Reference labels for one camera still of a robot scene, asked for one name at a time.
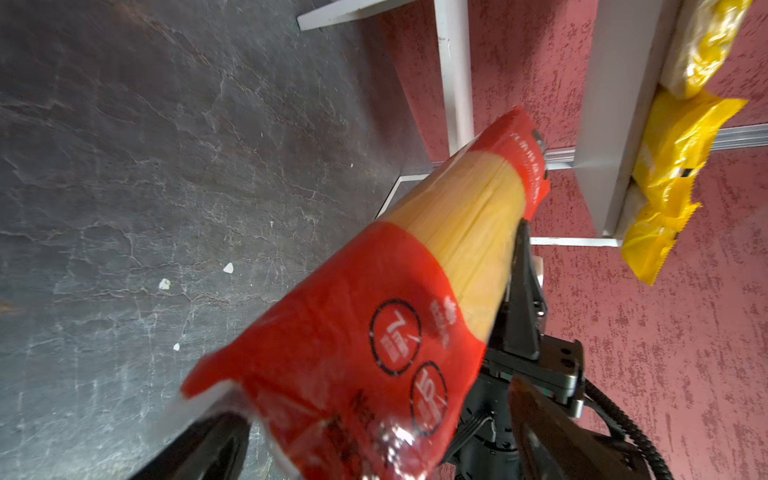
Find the yellow pasta bag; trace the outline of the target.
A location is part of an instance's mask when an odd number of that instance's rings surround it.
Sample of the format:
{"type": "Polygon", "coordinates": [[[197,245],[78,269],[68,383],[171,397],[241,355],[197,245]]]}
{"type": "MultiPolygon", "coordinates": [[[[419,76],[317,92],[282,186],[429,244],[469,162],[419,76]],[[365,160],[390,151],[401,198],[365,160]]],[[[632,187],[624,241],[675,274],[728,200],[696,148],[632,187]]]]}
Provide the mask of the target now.
{"type": "Polygon", "coordinates": [[[679,100],[698,95],[727,60],[751,0],[684,0],[659,84],[679,100]]]}
{"type": "Polygon", "coordinates": [[[668,228],[682,231],[699,207],[692,200],[696,177],[720,128],[746,104],[706,90],[689,99],[657,90],[632,178],[668,228]]]}
{"type": "Polygon", "coordinates": [[[634,275],[652,286],[677,237],[701,206],[686,206],[680,216],[668,216],[654,207],[640,187],[630,183],[616,229],[621,256],[634,275]]]}

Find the white two-tier shelf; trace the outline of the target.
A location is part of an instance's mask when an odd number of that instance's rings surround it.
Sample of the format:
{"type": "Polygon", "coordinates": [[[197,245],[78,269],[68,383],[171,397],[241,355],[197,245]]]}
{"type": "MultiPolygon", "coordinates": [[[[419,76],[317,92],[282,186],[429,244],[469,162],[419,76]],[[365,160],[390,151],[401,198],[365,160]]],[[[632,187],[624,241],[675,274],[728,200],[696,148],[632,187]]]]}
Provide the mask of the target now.
{"type": "Polygon", "coordinates": [[[650,1],[330,1],[300,31],[380,30],[428,157],[439,162],[514,105],[550,145],[576,143],[588,63],[653,25],[650,1]]]}

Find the red spaghetti bag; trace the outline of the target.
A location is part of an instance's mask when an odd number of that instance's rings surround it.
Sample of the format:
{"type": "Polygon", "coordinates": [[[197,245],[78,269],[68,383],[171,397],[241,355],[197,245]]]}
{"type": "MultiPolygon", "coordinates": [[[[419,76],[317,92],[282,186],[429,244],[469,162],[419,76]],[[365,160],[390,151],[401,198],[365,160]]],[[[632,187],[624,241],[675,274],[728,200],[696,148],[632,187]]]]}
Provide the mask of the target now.
{"type": "Polygon", "coordinates": [[[240,390],[306,479],[422,479],[475,382],[519,224],[548,193],[530,117],[487,127],[185,379],[240,390]]]}

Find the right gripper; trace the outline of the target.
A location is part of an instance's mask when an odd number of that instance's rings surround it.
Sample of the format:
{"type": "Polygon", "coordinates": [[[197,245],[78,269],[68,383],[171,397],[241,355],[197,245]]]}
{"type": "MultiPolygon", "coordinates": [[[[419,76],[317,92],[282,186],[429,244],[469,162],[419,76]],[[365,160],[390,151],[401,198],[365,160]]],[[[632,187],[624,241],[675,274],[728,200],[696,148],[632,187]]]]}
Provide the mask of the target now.
{"type": "Polygon", "coordinates": [[[641,450],[587,395],[581,343],[541,341],[547,315],[522,219],[507,287],[508,353],[487,350],[444,463],[457,479],[650,478],[641,450]]]}

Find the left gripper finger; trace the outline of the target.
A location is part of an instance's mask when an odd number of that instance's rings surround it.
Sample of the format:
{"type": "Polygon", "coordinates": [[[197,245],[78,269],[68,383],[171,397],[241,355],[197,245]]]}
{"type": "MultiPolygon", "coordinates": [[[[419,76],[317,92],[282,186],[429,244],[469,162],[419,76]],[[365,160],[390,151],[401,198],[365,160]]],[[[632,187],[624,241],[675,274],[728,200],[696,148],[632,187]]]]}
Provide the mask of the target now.
{"type": "Polygon", "coordinates": [[[194,422],[131,479],[238,479],[250,430],[251,424],[235,413],[194,422]]]}

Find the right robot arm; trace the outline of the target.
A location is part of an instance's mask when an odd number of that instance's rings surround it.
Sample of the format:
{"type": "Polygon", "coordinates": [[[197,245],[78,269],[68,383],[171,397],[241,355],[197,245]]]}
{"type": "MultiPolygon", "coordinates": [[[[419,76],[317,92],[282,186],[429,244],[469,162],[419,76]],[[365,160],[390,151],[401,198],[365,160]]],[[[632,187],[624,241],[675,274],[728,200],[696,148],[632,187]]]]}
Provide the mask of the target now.
{"type": "Polygon", "coordinates": [[[671,478],[653,442],[585,377],[582,344],[546,335],[547,314],[521,221],[509,282],[443,463],[457,479],[671,478]]]}

